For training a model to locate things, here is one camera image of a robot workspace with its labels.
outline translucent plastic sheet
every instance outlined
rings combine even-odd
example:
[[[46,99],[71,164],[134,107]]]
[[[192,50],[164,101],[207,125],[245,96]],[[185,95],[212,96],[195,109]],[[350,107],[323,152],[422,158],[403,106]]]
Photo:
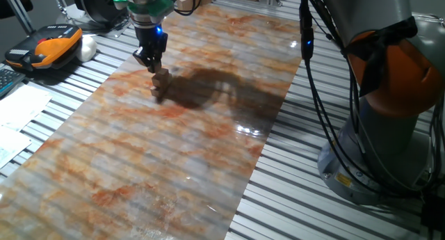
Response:
[[[0,235],[223,239],[300,64],[296,22],[171,14],[162,103],[129,58],[0,187]]]

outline paper document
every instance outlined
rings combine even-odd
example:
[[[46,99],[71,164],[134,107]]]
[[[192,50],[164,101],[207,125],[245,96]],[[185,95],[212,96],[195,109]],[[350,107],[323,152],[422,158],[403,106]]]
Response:
[[[22,84],[0,101],[0,126],[14,131],[22,130],[45,108],[51,98],[47,91]]]
[[[0,126],[0,168],[3,168],[30,144],[31,140],[25,135]]]

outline black device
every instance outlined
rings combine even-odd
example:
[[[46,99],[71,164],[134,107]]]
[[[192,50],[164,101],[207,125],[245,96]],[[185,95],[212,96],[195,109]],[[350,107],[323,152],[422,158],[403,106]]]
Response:
[[[12,70],[0,70],[0,98],[25,78],[25,74]]]

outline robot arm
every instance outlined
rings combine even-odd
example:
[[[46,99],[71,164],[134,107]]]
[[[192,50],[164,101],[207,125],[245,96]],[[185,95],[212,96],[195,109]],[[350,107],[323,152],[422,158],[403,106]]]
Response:
[[[117,8],[128,7],[134,25],[139,49],[133,57],[152,73],[161,69],[162,53],[167,46],[168,34],[162,30],[164,17],[174,10],[171,0],[113,0]]]
[[[410,117],[437,103],[445,76],[435,58],[445,42],[440,24],[414,21],[410,0],[323,1],[361,94],[378,113]]]

